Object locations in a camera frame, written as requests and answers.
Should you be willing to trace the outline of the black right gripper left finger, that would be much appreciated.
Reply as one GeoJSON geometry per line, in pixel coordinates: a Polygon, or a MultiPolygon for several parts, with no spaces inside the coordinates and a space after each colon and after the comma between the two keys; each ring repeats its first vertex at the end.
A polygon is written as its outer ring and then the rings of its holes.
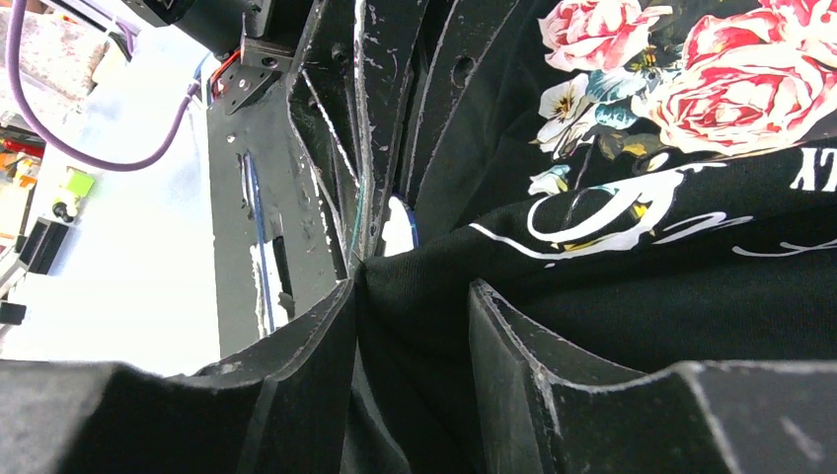
{"type": "Polygon", "coordinates": [[[5,360],[5,473],[337,473],[355,288],[192,376],[123,363],[5,360]]]}

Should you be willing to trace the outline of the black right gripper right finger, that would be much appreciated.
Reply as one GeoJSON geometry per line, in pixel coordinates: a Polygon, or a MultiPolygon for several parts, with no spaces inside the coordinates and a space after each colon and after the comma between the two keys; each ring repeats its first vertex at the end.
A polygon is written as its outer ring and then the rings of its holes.
{"type": "Polygon", "coordinates": [[[832,473],[831,361],[678,362],[645,374],[469,289],[469,342],[492,473],[832,473]]]}

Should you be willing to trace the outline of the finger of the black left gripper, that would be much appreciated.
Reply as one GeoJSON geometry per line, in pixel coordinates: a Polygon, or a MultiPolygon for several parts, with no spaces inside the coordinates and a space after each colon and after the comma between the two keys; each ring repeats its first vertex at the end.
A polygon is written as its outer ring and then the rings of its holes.
{"type": "Polygon", "coordinates": [[[424,1],[315,1],[296,48],[291,126],[318,169],[347,262],[377,251],[426,7],[424,1]]]}
{"type": "Polygon", "coordinates": [[[454,1],[436,39],[409,141],[406,198],[419,229],[453,229],[489,152],[483,114],[492,99],[477,76],[517,1],[454,1]]]}

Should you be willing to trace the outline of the black floral t-shirt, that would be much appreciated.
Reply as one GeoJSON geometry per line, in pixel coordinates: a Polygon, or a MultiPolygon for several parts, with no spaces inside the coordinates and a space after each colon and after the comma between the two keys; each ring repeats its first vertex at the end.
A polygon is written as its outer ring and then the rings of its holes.
{"type": "Polygon", "coordinates": [[[344,473],[487,473],[469,292],[626,368],[836,357],[836,5],[523,1],[358,279],[344,473]]]}

